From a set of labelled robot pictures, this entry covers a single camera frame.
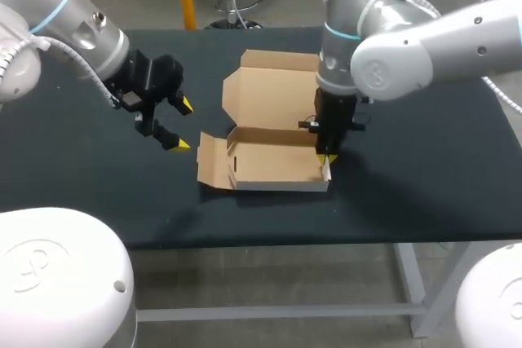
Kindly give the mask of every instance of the box lid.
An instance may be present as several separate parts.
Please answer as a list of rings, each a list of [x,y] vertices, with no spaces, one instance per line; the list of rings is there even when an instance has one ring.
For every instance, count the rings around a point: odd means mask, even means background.
[[[201,132],[197,149],[197,181],[219,189],[233,189],[228,173],[227,140]]]
[[[223,83],[223,109],[238,126],[296,130],[315,114],[319,56],[246,51]]]

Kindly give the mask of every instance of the gray floor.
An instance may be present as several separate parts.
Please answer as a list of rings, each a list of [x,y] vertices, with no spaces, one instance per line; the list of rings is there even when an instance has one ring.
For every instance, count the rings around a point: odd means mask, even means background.
[[[124,29],[183,27],[179,0],[93,0]],[[195,0],[200,28],[220,19],[217,0]],[[430,0],[442,12],[479,0]],[[321,0],[265,0],[244,16],[267,27],[323,23]],[[494,80],[522,102],[522,76]],[[522,117],[506,110],[522,139]],[[450,244],[421,244],[425,281],[436,275]],[[140,309],[183,306],[353,303],[403,300],[389,245],[203,249],[133,253]],[[453,348],[453,317],[427,340],[410,337],[407,319],[287,319],[144,324],[139,347]]]

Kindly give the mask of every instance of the black tabletop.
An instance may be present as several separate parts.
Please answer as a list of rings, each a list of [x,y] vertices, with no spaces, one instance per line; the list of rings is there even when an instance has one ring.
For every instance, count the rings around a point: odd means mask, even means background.
[[[223,192],[196,180],[200,131],[224,137],[222,80],[247,48],[317,53],[319,29],[136,31],[133,46],[185,67],[195,113],[158,114],[192,149],[164,152],[91,82],[45,59],[0,112],[0,210],[57,206],[107,223],[131,248],[496,240],[522,237],[522,153],[479,80],[360,109],[327,193]]]

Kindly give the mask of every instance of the cardboard box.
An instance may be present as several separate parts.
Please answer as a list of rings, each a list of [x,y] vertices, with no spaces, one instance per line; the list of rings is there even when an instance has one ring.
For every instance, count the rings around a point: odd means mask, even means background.
[[[298,128],[314,115],[316,55],[246,51],[223,83],[223,109],[236,127],[227,139],[201,132],[197,180],[220,189],[325,192],[330,163],[316,136]]]

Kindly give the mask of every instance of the robotic arm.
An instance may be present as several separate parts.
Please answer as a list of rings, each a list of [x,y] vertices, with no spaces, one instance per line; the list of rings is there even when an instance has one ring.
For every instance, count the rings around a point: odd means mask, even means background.
[[[164,99],[183,115],[192,112],[180,88],[183,67],[170,55],[150,60],[130,51],[127,36],[90,0],[0,0],[0,107],[37,85],[37,49],[50,46],[75,60],[112,107],[135,112],[143,136],[166,150],[188,148],[154,119]]]
[[[488,0],[440,17],[426,0],[325,0],[317,71],[316,151],[332,161],[356,105],[397,99],[433,82],[520,69],[522,0]],[[487,77],[484,81],[515,110]]]

